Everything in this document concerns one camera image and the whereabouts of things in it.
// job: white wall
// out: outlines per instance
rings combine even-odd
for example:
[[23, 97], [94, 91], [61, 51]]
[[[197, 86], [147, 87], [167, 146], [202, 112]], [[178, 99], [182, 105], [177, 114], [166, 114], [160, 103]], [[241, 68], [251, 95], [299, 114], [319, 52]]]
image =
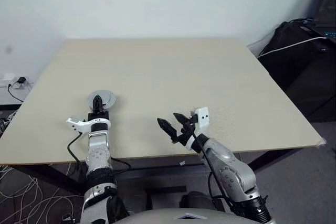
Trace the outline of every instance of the white wall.
[[[262, 40], [313, 0], [0, 0], [0, 75], [36, 82], [67, 38], [234, 37]], [[270, 36], [253, 44], [257, 52]], [[14, 90], [24, 98], [27, 90]], [[0, 104], [16, 103], [0, 88]]]

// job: gray carpet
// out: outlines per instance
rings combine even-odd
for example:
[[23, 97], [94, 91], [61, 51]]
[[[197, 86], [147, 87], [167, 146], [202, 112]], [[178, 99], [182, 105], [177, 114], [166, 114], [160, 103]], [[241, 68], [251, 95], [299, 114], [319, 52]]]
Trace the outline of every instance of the gray carpet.
[[[314, 123], [315, 129], [327, 140], [321, 148], [303, 149], [283, 161], [268, 167], [256, 174], [257, 184], [263, 195], [268, 195], [267, 206], [278, 224], [309, 224], [336, 223], [336, 122]], [[262, 153], [241, 153], [241, 158], [248, 163]], [[177, 164], [185, 160], [187, 164], [197, 163], [197, 157], [155, 158], [131, 161], [134, 167], [160, 166]], [[54, 165], [55, 168], [66, 172], [67, 165]], [[0, 181], [0, 191], [12, 194], [29, 182], [29, 177], [18, 171], [8, 173]], [[56, 190], [44, 182], [39, 182], [44, 198], [50, 197]], [[144, 209], [145, 194], [143, 189], [154, 187], [186, 186], [187, 191], [201, 191], [208, 194], [207, 174], [184, 174], [174, 176], [154, 176], [145, 178], [120, 179], [118, 189], [126, 207], [134, 212]], [[162, 194], [153, 196], [153, 208], [178, 207], [185, 193]], [[70, 195], [60, 190], [57, 196]], [[28, 192], [24, 205], [34, 199], [35, 187]], [[11, 198], [0, 204], [0, 223], [20, 209], [21, 197]], [[75, 197], [71, 201], [75, 206], [75, 216], [79, 220], [82, 199]], [[40, 211], [29, 219], [36, 223]], [[22, 219], [25, 219], [31, 207], [24, 209]], [[48, 223], [59, 223], [61, 216], [70, 212], [70, 204], [60, 200], [51, 208]], [[19, 213], [3, 223], [14, 223], [19, 220]], [[45, 214], [39, 223], [46, 223]]]

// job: wooden tabletop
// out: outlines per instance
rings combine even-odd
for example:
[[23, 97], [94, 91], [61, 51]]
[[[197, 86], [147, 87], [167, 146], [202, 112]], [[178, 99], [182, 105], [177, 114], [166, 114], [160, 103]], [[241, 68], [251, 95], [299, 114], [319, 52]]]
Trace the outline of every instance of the wooden tabletop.
[[[157, 117], [209, 107], [208, 136], [234, 152], [315, 146], [321, 136], [235, 39], [69, 40], [39, 78], [0, 139], [0, 164], [73, 161], [70, 116], [87, 119], [88, 95], [111, 90], [111, 155], [190, 154]], [[84, 160], [88, 137], [72, 147]]]

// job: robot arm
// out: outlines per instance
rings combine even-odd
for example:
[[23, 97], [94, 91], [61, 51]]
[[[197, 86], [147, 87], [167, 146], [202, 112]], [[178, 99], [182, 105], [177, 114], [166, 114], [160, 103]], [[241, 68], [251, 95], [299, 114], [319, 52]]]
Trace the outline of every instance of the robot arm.
[[173, 143], [180, 142], [188, 150], [193, 149], [199, 153], [203, 163], [212, 171], [231, 211], [260, 223], [275, 223], [268, 213], [265, 198], [260, 196], [252, 169], [236, 159], [224, 145], [205, 135], [209, 125], [208, 108], [193, 111], [189, 118], [177, 113], [174, 116], [183, 126], [181, 135], [178, 136], [177, 131], [165, 119], [157, 119], [159, 126], [171, 137]]
[[111, 123], [105, 107], [107, 102], [102, 100], [102, 97], [108, 95], [104, 94], [103, 92], [92, 98], [92, 112], [88, 114], [87, 122], [72, 118], [66, 121], [74, 131], [89, 135], [86, 157], [88, 170], [81, 223], [113, 223], [128, 216], [123, 202], [117, 195], [115, 172], [111, 165], [108, 131]]

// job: white bracket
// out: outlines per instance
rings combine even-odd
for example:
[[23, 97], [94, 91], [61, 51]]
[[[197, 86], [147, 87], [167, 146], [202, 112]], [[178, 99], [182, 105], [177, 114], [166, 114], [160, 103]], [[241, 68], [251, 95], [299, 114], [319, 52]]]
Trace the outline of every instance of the white bracket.
[[111, 127], [110, 120], [107, 120], [105, 118], [97, 118], [97, 119], [93, 119], [93, 120], [88, 121], [88, 122], [83, 122], [83, 121], [81, 121], [79, 119], [75, 119], [75, 118], [68, 118], [66, 123], [74, 131], [82, 132], [82, 133], [91, 132], [91, 126], [94, 125], [95, 123], [105, 123], [105, 124], [108, 125], [108, 128]]
[[[198, 137], [201, 134], [206, 134], [206, 130], [208, 129], [209, 126], [209, 109], [208, 107], [203, 107], [196, 109], [194, 111], [191, 111], [191, 116], [197, 114], [197, 120], [198, 122], [195, 124], [195, 136]], [[194, 143], [195, 138], [194, 136], [191, 136], [185, 147], [190, 151], [192, 148], [192, 144]]]

